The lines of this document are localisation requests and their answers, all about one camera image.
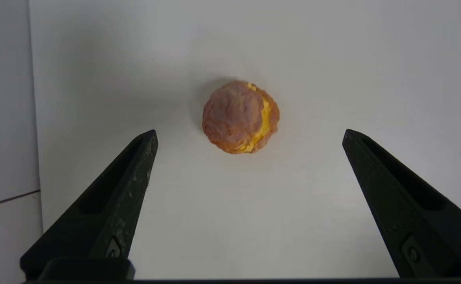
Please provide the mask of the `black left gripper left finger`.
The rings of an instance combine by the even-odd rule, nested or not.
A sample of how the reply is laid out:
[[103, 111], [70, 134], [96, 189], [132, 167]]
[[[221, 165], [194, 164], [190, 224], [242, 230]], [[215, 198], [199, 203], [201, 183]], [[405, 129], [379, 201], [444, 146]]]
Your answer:
[[133, 278], [128, 259], [159, 142], [135, 137], [21, 257], [26, 278]]

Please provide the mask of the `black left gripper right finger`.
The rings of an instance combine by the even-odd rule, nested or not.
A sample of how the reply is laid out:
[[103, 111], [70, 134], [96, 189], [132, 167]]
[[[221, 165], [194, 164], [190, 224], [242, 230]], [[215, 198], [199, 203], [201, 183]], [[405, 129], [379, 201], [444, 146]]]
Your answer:
[[461, 277], [461, 209], [367, 135], [342, 146], [400, 277]]

